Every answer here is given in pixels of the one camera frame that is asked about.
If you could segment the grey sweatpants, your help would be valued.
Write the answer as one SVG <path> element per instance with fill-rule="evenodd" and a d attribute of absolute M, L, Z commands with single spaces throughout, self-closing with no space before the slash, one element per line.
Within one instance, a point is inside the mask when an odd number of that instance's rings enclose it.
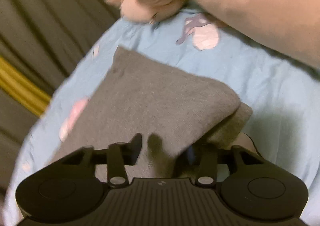
<path fill-rule="evenodd" d="M 176 158 L 200 139 L 228 147 L 252 109 L 226 84 L 194 76 L 119 47 L 54 160 L 81 147 L 106 149 L 143 137 L 129 178 L 168 178 Z"/>

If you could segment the light blue mushroom bedsheet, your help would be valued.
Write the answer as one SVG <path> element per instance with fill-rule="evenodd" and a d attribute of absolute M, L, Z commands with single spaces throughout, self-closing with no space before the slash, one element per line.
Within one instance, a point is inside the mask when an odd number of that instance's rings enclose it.
<path fill-rule="evenodd" d="M 15 190 L 41 169 L 60 145 L 73 104 L 89 97 L 112 64 L 118 45 L 198 76 L 228 84 L 253 109 L 244 132 L 264 158 L 304 181 L 309 200 L 302 219 L 319 225 L 319 71 L 276 53 L 216 21 L 206 26 L 217 45 L 201 49 L 196 41 L 198 9 L 183 9 L 156 24 L 118 20 L 56 90 L 49 108 L 25 137 L 5 196 L 5 225 L 21 214 Z"/>

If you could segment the yellow curtain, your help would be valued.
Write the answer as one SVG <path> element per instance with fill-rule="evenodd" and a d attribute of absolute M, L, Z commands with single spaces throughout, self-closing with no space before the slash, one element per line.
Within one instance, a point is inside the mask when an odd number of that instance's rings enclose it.
<path fill-rule="evenodd" d="M 37 117 L 45 112 L 51 97 L 1 57 L 1 89 Z"/>

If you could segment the grey curtain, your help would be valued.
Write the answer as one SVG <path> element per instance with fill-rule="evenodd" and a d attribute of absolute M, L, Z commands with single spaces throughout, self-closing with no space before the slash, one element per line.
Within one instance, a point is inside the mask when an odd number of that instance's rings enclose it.
<path fill-rule="evenodd" d="M 51 95 L 118 18 L 103 0 L 1 0 L 1 56 Z"/>

